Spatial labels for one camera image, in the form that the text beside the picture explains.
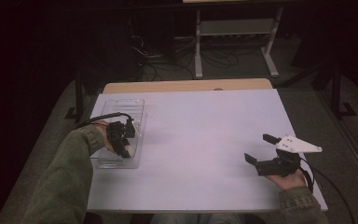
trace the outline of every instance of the dark background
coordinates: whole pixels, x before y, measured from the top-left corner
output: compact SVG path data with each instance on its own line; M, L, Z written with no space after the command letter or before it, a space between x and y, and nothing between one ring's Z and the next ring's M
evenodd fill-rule
M0 1L0 210L65 87L80 77L89 94L107 82L137 81L131 35L170 53L175 36L194 35L195 12L62 13L62 6L118 7L121 1ZM209 10L205 19L249 16ZM263 15L271 8L260 9ZM358 4L286 7L278 37L299 35L295 66L311 67L334 52L358 86Z

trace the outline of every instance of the person's left hand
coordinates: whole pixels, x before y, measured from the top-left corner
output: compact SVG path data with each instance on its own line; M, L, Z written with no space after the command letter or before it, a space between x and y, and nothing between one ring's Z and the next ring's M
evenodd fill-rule
M105 147L109 151L117 154L113 150L112 144L110 144L109 139L107 138L106 127L109 125L109 123L100 119L100 120L92 122L92 125L94 125L94 127L103 135L103 140L105 142Z

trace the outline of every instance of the green sleeve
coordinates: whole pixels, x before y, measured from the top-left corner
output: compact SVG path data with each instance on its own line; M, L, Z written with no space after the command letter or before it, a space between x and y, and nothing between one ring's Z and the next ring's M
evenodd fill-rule
M93 125L71 131L37 183L21 223L82 223L92 179L90 155L103 146Z
M326 224L327 217L308 188L280 192L281 209L286 224Z

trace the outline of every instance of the table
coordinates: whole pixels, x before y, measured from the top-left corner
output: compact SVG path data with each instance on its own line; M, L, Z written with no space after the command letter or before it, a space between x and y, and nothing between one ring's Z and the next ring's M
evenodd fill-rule
M144 99L145 135L139 168L94 169L90 211L254 213L280 208L279 189L243 157L246 152L271 160L275 147L262 134L294 134L267 80L108 84L92 117L101 114L107 99ZM326 210L316 185L314 195Z

